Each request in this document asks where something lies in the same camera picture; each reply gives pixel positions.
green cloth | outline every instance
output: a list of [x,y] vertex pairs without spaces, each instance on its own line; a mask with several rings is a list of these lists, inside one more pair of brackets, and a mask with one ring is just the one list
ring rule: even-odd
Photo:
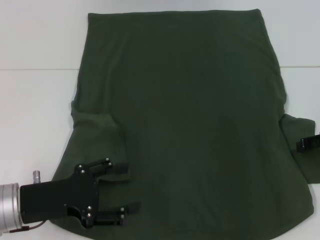
[[74,130],[53,180],[109,157],[100,210],[140,201],[96,240],[269,240],[309,217],[315,123],[284,114],[286,92],[261,12],[89,14]]

white surface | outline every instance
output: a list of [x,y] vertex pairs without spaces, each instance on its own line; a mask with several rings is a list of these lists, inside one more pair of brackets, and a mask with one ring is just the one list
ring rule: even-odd
[[[320,1],[290,0],[0,0],[0,69],[78,69],[87,14],[259,8],[282,66],[320,66]],[[317,122],[320,68],[282,68],[287,113]],[[72,130],[77,70],[0,70],[0,184],[49,181]],[[277,240],[320,239],[320,184],[315,214]],[[49,222],[2,240],[81,240]]]
[[0,0],[0,69],[78,69],[88,13],[260,9],[281,66],[320,66],[319,0]]

metal cylinder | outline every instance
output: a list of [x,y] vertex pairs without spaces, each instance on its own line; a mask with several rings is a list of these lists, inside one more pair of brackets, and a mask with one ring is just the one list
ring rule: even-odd
[[41,183],[40,171],[36,170],[33,172],[33,184]]
[[18,183],[0,185],[0,233],[21,227],[20,187]]

dark green towel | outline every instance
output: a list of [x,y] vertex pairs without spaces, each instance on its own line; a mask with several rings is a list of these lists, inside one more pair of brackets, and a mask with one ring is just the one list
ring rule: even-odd
[[100,209],[140,201],[96,240],[269,240],[309,217],[315,123],[284,114],[286,92],[261,12],[89,14],[72,103],[74,131],[54,180],[109,157]]

cable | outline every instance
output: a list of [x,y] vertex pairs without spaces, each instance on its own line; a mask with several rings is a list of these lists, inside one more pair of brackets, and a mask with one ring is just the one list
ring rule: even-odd
[[43,222],[41,222],[41,223],[39,223],[38,225],[35,225],[35,226],[23,226],[22,228],[9,231],[9,233],[12,234],[12,233],[18,233],[18,232],[24,232],[24,231],[37,229],[37,228],[41,227],[43,224],[45,224],[45,222],[46,221],[43,221]]

